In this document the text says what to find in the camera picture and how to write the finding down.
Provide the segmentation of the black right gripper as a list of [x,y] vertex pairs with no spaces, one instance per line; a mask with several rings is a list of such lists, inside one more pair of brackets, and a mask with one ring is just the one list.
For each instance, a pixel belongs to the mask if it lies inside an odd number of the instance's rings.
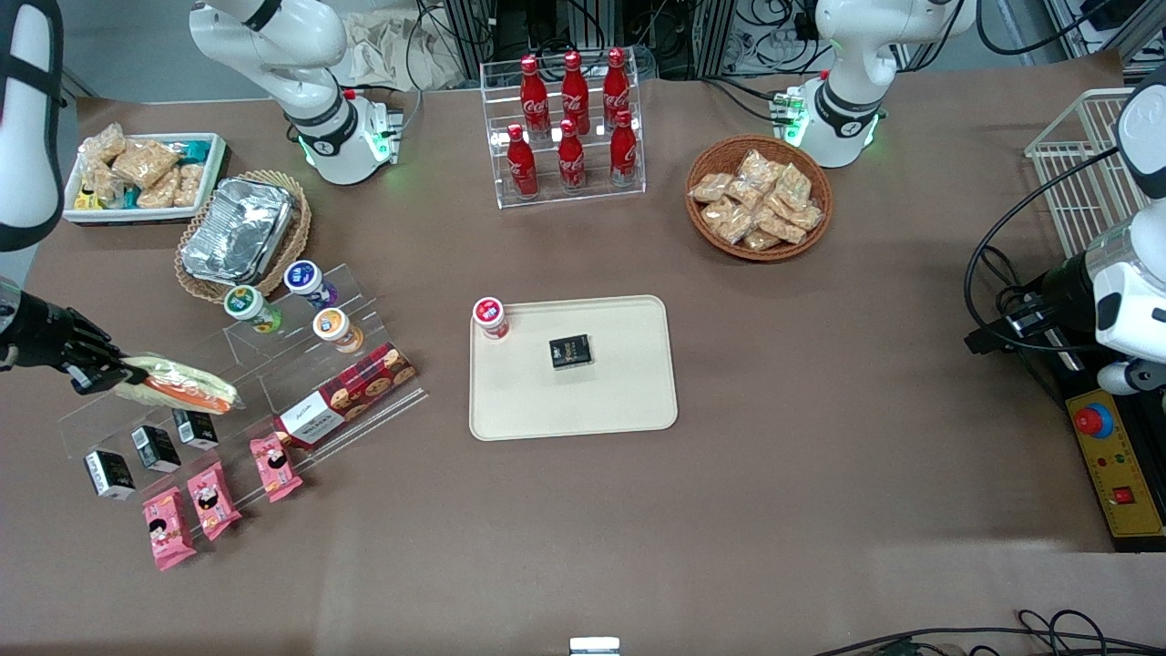
[[[147,371],[120,362],[112,337],[73,308],[62,308],[20,292],[15,312],[15,365],[66,371],[77,395],[111,392],[117,385],[142,385]],[[87,365],[90,362],[115,362]]]

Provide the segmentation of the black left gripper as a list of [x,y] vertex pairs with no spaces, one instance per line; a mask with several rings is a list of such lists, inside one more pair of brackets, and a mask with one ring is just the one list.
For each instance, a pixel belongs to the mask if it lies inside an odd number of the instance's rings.
[[[1061,353],[1069,347],[1096,347],[1093,278],[1086,253],[1067,258],[1041,275],[1040,295],[1009,295],[1002,317],[963,337],[972,354],[996,352]],[[1058,333],[1062,343],[1051,340]]]

